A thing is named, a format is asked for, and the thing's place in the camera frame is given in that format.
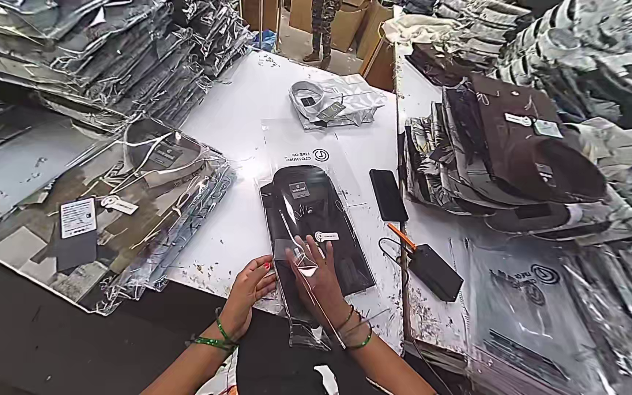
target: logo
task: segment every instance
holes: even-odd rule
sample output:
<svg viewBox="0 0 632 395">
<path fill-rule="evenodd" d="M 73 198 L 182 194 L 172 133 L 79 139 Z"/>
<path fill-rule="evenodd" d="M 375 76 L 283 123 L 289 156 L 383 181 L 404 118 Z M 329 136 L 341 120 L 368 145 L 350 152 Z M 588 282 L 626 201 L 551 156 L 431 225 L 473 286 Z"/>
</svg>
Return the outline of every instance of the logo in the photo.
<svg viewBox="0 0 632 395">
<path fill-rule="evenodd" d="M 531 272 L 535 274 L 541 283 L 554 285 L 560 282 L 560 274 L 555 269 L 534 264 L 531 266 Z"/>
<path fill-rule="evenodd" d="M 316 148 L 313 152 L 314 158 L 319 162 L 326 162 L 329 158 L 328 151 Z"/>
<path fill-rule="evenodd" d="M 545 294 L 538 288 L 538 285 L 528 284 L 524 287 L 526 296 L 537 306 L 545 306 Z"/>
</svg>

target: white cloth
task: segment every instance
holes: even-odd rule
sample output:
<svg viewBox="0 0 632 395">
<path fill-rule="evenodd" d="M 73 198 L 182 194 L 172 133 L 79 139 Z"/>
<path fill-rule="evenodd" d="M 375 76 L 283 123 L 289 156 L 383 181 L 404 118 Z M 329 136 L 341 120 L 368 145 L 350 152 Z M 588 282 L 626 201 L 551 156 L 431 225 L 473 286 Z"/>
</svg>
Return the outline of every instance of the white cloth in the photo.
<svg viewBox="0 0 632 395">
<path fill-rule="evenodd" d="M 401 44 L 404 55 L 413 51 L 413 43 L 431 44 L 452 40 L 454 32 L 461 27 L 456 20 L 417 14 L 406 14 L 382 24 L 387 40 Z"/>
</svg>

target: cardboard box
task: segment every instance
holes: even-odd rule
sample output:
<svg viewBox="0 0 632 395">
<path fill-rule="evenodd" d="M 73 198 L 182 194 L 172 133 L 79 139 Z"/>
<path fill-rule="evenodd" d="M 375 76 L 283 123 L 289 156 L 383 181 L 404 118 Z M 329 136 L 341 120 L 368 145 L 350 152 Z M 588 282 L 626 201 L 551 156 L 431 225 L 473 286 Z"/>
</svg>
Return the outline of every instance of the cardboard box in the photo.
<svg viewBox="0 0 632 395">
<path fill-rule="evenodd" d="M 377 36 L 377 45 L 370 49 L 360 66 L 360 75 L 367 84 L 388 92 L 394 92 L 394 46 L 382 37 Z"/>
<path fill-rule="evenodd" d="M 289 26 L 311 33 L 311 0 L 291 0 Z"/>
<path fill-rule="evenodd" d="M 357 28 L 362 23 L 368 6 L 368 3 L 362 3 L 359 7 L 343 4 L 341 10 L 336 13 L 331 25 L 331 47 L 347 52 L 356 36 Z"/>
<path fill-rule="evenodd" d="M 260 1 L 263 2 L 263 30 L 277 32 L 279 0 L 241 0 L 243 19 L 250 25 L 251 31 L 260 30 Z"/>
<path fill-rule="evenodd" d="M 392 7 L 384 7 L 378 0 L 371 0 L 362 25 L 362 35 L 358 37 L 357 58 L 365 59 L 379 42 L 379 27 L 385 20 L 394 18 Z"/>
<path fill-rule="evenodd" d="M 347 52 L 368 5 L 367 2 L 359 6 L 343 4 L 331 23 L 331 48 Z M 289 26 L 311 33 L 311 0 L 291 0 Z"/>
</svg>

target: leg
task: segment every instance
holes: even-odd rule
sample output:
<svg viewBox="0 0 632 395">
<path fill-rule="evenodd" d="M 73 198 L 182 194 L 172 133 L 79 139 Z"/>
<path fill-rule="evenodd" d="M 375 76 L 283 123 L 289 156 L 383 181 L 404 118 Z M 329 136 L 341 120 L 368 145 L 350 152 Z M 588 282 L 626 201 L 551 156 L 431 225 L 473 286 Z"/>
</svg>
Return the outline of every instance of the leg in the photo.
<svg viewBox="0 0 632 395">
<path fill-rule="evenodd" d="M 321 22 L 321 41 L 323 43 L 323 56 L 331 55 L 331 23 L 336 13 L 341 9 L 342 0 L 324 0 L 323 20 Z"/>
<path fill-rule="evenodd" d="M 324 0 L 312 0 L 311 1 L 311 45 L 313 52 L 304 57 L 305 62 L 314 62 L 320 60 L 321 56 L 321 23 L 323 17 L 323 2 Z"/>
</svg>

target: hand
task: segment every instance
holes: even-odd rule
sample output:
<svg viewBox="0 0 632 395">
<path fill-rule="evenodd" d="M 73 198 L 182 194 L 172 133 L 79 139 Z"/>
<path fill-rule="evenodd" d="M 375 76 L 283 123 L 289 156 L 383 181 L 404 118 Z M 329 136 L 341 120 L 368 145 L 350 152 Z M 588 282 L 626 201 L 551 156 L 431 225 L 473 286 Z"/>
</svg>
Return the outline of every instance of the hand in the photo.
<svg viewBox="0 0 632 395">
<path fill-rule="evenodd" d="M 299 236 L 296 236 L 295 240 L 306 254 L 303 262 L 310 263 L 306 261 L 308 258 L 318 265 L 318 269 L 311 277 L 305 277 L 297 268 L 298 259 L 294 256 L 294 251 L 290 248 L 285 251 L 291 270 L 296 276 L 301 301 L 324 328 L 332 330 L 342 326 L 346 322 L 347 316 L 350 315 L 350 306 L 343 299 L 343 292 L 338 284 L 338 277 L 336 277 L 333 245 L 331 242 L 326 243 L 326 256 L 323 257 L 311 235 L 306 236 L 308 245 L 304 244 Z M 311 290 L 318 305 L 314 303 L 307 289 Z"/>
<path fill-rule="evenodd" d="M 265 277 L 271 265 L 272 255 L 264 255 L 250 261 L 236 275 L 233 288 L 219 316 L 226 335 L 234 342 L 247 332 L 253 318 L 252 307 L 255 302 L 277 287 L 275 274 Z"/>
</svg>

